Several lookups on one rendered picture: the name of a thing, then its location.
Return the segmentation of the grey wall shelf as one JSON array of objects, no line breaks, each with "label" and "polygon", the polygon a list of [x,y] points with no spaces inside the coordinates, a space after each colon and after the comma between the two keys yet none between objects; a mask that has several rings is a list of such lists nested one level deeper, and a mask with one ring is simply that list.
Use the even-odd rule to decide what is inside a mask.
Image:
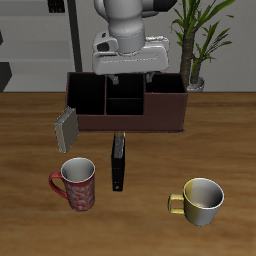
[{"label": "grey wall shelf", "polygon": [[81,70],[76,0],[0,0],[0,92],[64,92]]}]

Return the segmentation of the grey book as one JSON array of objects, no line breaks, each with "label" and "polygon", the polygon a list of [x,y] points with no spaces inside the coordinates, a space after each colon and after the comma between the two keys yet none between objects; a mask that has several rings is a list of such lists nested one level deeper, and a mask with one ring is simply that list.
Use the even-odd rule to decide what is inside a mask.
[{"label": "grey book", "polygon": [[76,109],[67,107],[54,122],[59,151],[67,153],[79,136]]}]

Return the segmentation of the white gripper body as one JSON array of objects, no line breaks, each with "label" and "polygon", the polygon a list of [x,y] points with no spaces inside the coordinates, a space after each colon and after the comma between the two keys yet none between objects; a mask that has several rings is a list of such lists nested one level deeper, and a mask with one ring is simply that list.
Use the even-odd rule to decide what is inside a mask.
[{"label": "white gripper body", "polygon": [[169,45],[166,37],[147,37],[145,46],[137,52],[119,54],[115,38],[95,40],[92,68],[97,75],[164,71],[169,67]]}]

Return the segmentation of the red patterned mug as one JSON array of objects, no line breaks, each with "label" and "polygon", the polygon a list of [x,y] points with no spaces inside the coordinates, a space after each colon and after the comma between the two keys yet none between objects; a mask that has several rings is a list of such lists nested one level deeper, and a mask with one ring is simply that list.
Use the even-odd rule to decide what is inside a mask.
[{"label": "red patterned mug", "polygon": [[87,158],[72,158],[66,161],[60,172],[49,176],[50,187],[67,199],[77,212],[90,210],[95,202],[95,165]]}]

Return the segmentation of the green pot plant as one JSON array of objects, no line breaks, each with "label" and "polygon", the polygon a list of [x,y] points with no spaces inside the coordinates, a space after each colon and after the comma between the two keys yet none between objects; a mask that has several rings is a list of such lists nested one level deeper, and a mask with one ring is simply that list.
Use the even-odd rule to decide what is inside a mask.
[{"label": "green pot plant", "polygon": [[235,0],[223,0],[220,3],[213,0],[205,10],[201,8],[201,2],[202,0],[181,0],[182,11],[175,9],[178,18],[172,22],[172,26],[177,24],[180,28],[175,33],[178,37],[177,44],[182,48],[180,73],[188,92],[203,91],[205,81],[200,76],[202,63],[206,60],[212,62],[214,51],[231,44],[231,41],[226,41],[229,28],[214,36],[219,21],[208,27],[205,24]]}]

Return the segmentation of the dark brown desk caddy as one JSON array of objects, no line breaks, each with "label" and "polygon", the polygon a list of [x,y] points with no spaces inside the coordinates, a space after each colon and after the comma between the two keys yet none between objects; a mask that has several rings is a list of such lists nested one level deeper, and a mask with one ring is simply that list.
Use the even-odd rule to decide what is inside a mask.
[{"label": "dark brown desk caddy", "polygon": [[66,105],[74,108],[81,132],[168,132],[184,130],[188,93],[180,74],[106,75],[70,72]]}]

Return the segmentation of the yellow and white mug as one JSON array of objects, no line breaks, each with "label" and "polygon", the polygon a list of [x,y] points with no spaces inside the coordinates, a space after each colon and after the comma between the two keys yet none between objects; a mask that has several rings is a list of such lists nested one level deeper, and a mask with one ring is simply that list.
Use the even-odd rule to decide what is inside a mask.
[{"label": "yellow and white mug", "polygon": [[184,215],[196,226],[211,223],[224,201],[222,188],[206,178],[193,178],[187,181],[182,194],[171,194],[168,198],[168,211]]}]

